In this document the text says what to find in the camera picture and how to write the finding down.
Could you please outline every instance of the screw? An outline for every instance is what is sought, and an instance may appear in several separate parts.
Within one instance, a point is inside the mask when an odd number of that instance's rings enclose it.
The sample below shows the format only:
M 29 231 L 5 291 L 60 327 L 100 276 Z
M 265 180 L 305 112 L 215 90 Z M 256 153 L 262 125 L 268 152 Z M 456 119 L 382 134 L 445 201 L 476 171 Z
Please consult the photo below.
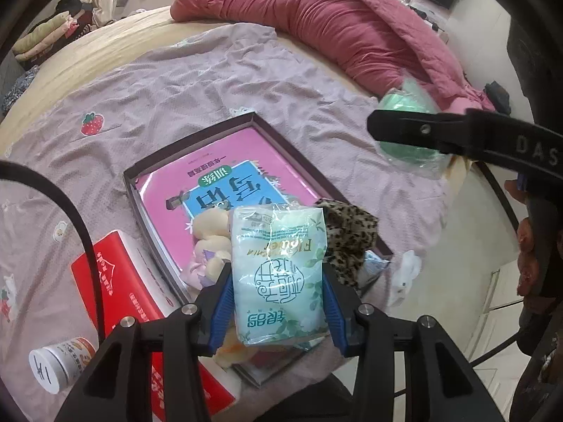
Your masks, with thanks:
M 135 323 L 135 318 L 131 317 L 130 315 L 123 317 L 122 320 L 119 321 L 120 326 L 129 328 Z
M 375 308 L 369 303 L 363 303 L 358 307 L 358 312 L 364 315 L 371 315 L 375 312 Z
M 436 319 L 431 315 L 423 315 L 418 321 L 425 328 L 432 328 L 436 325 Z
M 185 304 L 182 306 L 182 313 L 186 315 L 193 315 L 198 311 L 198 307 L 195 304 Z

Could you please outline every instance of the leopard print fabric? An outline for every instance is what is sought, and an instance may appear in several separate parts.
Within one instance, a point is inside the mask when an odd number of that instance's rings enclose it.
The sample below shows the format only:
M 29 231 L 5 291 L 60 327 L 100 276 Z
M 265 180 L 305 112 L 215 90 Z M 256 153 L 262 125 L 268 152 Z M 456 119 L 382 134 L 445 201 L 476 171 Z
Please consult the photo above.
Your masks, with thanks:
M 334 266 L 341 284 L 358 290 L 358 271 L 365 251 L 375 248 L 378 220 L 361 207 L 342 201 L 320 198 L 315 204 L 323 208 L 327 227 L 324 261 Z

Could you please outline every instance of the blue gripper pad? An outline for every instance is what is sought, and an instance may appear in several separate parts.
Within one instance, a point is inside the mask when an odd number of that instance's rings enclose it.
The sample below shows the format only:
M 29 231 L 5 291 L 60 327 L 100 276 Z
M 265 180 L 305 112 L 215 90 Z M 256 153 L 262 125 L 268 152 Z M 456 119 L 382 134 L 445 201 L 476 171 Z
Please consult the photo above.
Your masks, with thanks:
M 233 290 L 233 275 L 229 273 L 224 282 L 223 292 L 219 296 L 215 310 L 211 317 L 211 328 L 209 335 L 209 349 L 213 354 L 223 344 L 224 335 L 229 327 L 229 321 L 235 310 L 235 296 Z
M 327 324 L 332 335 L 332 342 L 346 356 L 348 343 L 346 341 L 346 324 L 340 311 L 334 290 L 327 280 L 327 275 L 323 272 L 323 308 L 327 318 Z

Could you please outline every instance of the pink comforter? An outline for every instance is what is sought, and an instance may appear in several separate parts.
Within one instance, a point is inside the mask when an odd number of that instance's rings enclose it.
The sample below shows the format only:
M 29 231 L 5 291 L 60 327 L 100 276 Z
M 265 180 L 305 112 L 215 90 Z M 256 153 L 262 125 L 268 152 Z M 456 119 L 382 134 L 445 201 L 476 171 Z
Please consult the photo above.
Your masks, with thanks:
M 414 76 L 445 111 L 493 109 L 460 63 L 415 12 L 398 0 L 175 0 L 177 22 L 219 18 L 290 33 L 382 96 Z

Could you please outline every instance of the red box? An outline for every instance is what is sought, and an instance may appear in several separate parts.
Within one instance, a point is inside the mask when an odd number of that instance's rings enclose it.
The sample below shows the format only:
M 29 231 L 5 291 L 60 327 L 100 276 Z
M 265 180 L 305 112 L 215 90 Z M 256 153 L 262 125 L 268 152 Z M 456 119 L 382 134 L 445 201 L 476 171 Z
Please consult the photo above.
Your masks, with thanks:
M 140 322 L 166 317 L 181 304 L 173 295 L 148 252 L 135 239 L 114 230 L 94 245 L 98 262 L 106 335 L 126 315 Z M 92 322 L 96 324 L 94 291 L 86 255 L 72 265 L 72 274 Z M 233 370 L 224 370 L 212 358 L 200 357 L 199 372 L 205 403 L 211 415 L 233 404 L 240 396 L 241 380 Z M 162 354 L 153 354 L 151 380 L 153 415 L 164 420 Z

